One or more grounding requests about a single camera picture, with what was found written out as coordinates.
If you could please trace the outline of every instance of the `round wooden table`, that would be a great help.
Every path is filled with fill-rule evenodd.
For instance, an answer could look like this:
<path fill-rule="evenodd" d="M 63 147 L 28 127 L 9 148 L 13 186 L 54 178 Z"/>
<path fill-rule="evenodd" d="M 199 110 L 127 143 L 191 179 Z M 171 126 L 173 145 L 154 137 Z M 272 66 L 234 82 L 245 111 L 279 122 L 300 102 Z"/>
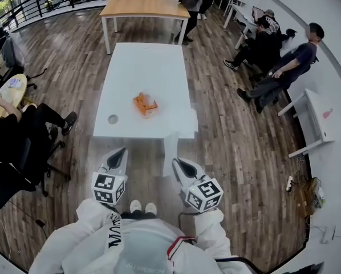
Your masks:
<path fill-rule="evenodd" d="M 19 79 L 21 84 L 18 87 L 10 87 L 11 80 L 12 79 Z M 12 76 L 7 82 L 0 88 L 0 94 L 2 95 L 2 98 L 12 104 L 14 107 L 18 107 L 20 102 L 23 99 L 23 96 L 25 95 L 27 87 L 27 78 L 23 74 L 16 74 Z M 0 107 L 0 118 L 1 117 L 7 117 L 8 113 L 5 111 L 4 108 Z"/>

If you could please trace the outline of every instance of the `orange object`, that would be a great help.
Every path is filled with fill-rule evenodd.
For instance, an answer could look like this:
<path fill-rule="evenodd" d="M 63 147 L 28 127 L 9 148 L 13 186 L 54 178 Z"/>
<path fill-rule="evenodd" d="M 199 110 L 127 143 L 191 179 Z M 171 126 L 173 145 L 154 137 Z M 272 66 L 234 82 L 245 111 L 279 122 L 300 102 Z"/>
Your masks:
<path fill-rule="evenodd" d="M 142 92 L 134 98 L 134 104 L 143 116 L 147 116 L 158 109 L 155 100 L 151 106 L 149 105 L 149 98 L 149 95 L 144 95 Z"/>

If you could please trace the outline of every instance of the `dark blue t-shirt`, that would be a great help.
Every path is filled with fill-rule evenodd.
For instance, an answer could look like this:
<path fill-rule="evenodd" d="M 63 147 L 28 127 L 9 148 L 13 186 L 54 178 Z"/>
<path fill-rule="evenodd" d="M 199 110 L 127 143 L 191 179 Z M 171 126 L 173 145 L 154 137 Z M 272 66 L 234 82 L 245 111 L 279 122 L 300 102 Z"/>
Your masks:
<path fill-rule="evenodd" d="M 284 72 L 279 79 L 281 81 L 281 84 L 288 85 L 296 81 L 296 79 L 301 74 L 303 74 L 308 69 L 310 64 L 315 60 L 316 51 L 317 47 L 313 43 L 303 43 L 302 45 L 299 45 L 296 50 L 290 51 L 286 55 L 284 55 L 278 61 L 275 68 L 273 68 L 274 70 L 280 69 L 294 59 L 297 59 L 300 65 L 296 68 Z"/>

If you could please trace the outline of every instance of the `gray pants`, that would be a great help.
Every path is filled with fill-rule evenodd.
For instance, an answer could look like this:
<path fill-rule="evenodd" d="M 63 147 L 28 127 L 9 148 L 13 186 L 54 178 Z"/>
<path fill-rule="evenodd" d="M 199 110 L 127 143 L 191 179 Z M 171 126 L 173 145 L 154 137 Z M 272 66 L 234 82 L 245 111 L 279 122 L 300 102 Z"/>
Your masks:
<path fill-rule="evenodd" d="M 259 105 L 265 107 L 284 89 L 277 80 L 272 77 L 262 79 L 253 90 L 247 91 L 246 95 L 249 98 L 259 98 Z"/>

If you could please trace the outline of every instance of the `white cube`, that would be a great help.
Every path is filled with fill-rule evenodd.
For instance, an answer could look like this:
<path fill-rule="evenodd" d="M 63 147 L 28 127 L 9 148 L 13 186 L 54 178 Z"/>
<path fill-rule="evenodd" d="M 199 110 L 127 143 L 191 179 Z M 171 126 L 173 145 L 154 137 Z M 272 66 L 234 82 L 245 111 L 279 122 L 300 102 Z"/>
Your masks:
<path fill-rule="evenodd" d="M 91 186 L 93 196 L 98 202 L 115 205 L 125 192 L 126 181 L 126 176 L 94 172 Z"/>
<path fill-rule="evenodd" d="M 207 211 L 218 206 L 224 191 L 216 179 L 190 186 L 186 194 L 186 202 L 198 212 Z"/>

